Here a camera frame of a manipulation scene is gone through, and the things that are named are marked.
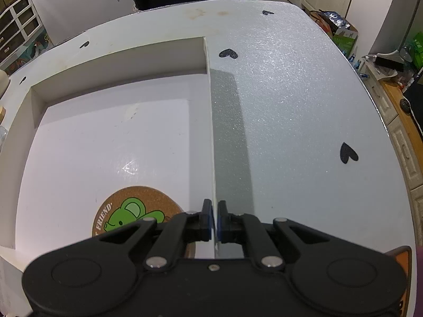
round coaster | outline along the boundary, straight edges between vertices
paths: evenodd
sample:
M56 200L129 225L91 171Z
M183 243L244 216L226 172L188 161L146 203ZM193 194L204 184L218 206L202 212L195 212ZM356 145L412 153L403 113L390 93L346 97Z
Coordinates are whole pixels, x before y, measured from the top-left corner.
M100 206L94 218L92 236L147 217L155 218L158 223L169 221L181 212L171 198L157 189L146 186L122 188Z

cartoon elephant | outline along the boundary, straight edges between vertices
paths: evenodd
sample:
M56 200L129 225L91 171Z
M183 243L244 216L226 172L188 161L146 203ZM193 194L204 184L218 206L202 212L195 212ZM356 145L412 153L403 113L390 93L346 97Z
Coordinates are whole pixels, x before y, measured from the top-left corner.
M153 217L158 223L164 221L164 213L162 211L151 211L146 214L145 205L141 200L128 198L122 203L121 207L112 213L109 220L104 224L104 230L111 231L145 217Z

screw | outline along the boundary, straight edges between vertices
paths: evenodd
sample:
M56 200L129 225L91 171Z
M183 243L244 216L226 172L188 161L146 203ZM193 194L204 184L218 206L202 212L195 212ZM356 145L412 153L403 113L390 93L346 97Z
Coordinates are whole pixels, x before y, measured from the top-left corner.
M283 264L283 260L278 256L266 256L261 260L262 264L269 268L278 267Z
M151 268L161 268L166 266L167 264L167 260L164 257L161 256L153 256L153 257L149 257L146 261L145 264Z
M209 266L209 270L212 272L217 272L220 269L220 266L218 264L211 264Z

